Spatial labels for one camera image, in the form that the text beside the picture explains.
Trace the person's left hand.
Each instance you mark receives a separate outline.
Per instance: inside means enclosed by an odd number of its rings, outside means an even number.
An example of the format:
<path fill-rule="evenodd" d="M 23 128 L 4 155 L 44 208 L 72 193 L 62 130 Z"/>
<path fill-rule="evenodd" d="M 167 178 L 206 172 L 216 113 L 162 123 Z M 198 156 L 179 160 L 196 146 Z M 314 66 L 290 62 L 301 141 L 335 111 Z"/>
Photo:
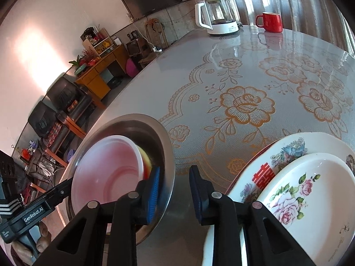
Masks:
<path fill-rule="evenodd" d="M 34 243 L 32 243 L 35 239 L 32 238 L 32 236 L 12 242 L 13 258 L 17 258 L 18 261 L 21 261 L 21 263 L 17 263 L 17 265 L 33 265 L 36 259 L 34 255 L 36 253 L 38 255 L 43 253 L 51 243 L 52 235 L 45 223 L 39 222 L 39 230 L 35 232 L 40 233 L 40 238 L 36 243 L 36 250 L 34 250 Z"/>

